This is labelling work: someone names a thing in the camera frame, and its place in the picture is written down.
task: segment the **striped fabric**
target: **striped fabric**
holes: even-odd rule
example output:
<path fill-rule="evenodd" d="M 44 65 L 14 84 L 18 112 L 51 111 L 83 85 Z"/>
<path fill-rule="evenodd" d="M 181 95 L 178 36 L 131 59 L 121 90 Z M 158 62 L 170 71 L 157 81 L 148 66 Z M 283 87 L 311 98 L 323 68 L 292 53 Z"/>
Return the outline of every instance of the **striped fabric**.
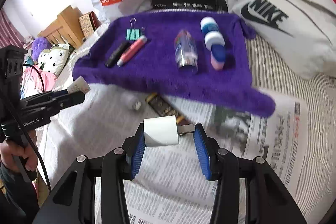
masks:
<path fill-rule="evenodd" d="M 14 45 L 23 47 L 23 36 L 16 30 L 8 19 L 4 9 L 0 10 L 0 48 Z"/>
<path fill-rule="evenodd" d="M 300 78 L 259 36 L 246 41 L 246 47 L 253 86 L 308 104 L 308 146 L 295 201 L 308 223 L 318 223 L 336 198 L 336 81 L 323 74 Z"/>

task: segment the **person's arm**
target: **person's arm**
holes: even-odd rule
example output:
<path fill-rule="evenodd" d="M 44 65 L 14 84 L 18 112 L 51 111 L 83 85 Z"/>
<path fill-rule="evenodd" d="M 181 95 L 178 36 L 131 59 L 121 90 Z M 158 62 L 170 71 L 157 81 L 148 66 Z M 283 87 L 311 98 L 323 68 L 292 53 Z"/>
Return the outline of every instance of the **person's arm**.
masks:
<path fill-rule="evenodd" d="M 34 139 L 35 131 L 30 135 Z M 36 170 L 37 156 L 30 146 L 23 149 L 11 141 L 4 141 L 0 144 L 0 154 L 0 178 L 6 189 L 7 201 L 19 220 L 31 224 L 39 210 L 36 191 L 32 183 L 23 180 L 12 155 L 28 158 L 25 167 L 30 171 Z"/>
<path fill-rule="evenodd" d="M 32 183 L 23 180 L 1 163 L 0 178 L 6 189 L 6 199 L 13 205 L 13 212 L 23 223 L 31 224 L 39 210 L 37 195 Z"/>

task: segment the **binder clip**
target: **binder clip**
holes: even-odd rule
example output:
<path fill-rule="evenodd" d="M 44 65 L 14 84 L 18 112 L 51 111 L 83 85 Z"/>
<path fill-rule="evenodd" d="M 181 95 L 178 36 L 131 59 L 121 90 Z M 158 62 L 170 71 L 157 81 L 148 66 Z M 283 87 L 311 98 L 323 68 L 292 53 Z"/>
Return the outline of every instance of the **binder clip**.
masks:
<path fill-rule="evenodd" d="M 140 37 L 140 29 L 136 29 L 135 28 L 135 23 L 137 22 L 137 20 L 135 18 L 131 18 L 131 28 L 127 29 L 127 33 L 126 33 L 126 39 L 127 40 L 138 40 Z"/>

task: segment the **blue gripper pad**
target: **blue gripper pad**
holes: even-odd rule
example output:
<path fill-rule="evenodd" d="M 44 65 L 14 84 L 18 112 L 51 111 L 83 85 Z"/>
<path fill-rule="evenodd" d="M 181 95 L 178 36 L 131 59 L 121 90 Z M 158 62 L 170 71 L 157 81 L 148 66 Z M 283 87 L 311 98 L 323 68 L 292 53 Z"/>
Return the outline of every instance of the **blue gripper pad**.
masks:
<path fill-rule="evenodd" d="M 203 175 L 205 175 L 206 179 L 209 180 L 211 178 L 210 171 L 210 157 L 208 151 L 205 148 L 204 141 L 200 134 L 199 129 L 196 127 L 194 131 L 194 142 L 196 147 L 196 152 L 198 155 L 199 164 L 202 169 Z"/>
<path fill-rule="evenodd" d="M 132 157 L 132 178 L 134 179 L 135 176 L 139 173 L 141 161 L 143 157 L 143 153 L 145 152 L 146 144 L 145 144 L 145 135 L 144 131 L 142 130 L 141 137 L 139 139 L 139 143 L 137 145 L 136 151 L 134 156 Z"/>

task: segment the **curtain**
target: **curtain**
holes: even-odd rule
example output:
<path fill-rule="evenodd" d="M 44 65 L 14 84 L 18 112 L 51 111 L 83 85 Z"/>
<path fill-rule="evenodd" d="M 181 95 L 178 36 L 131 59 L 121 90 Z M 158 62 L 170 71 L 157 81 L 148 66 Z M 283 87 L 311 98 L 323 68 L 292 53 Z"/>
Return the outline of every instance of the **curtain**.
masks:
<path fill-rule="evenodd" d="M 8 45 L 23 47 L 24 38 L 9 21 L 5 11 L 0 10 L 0 48 Z"/>

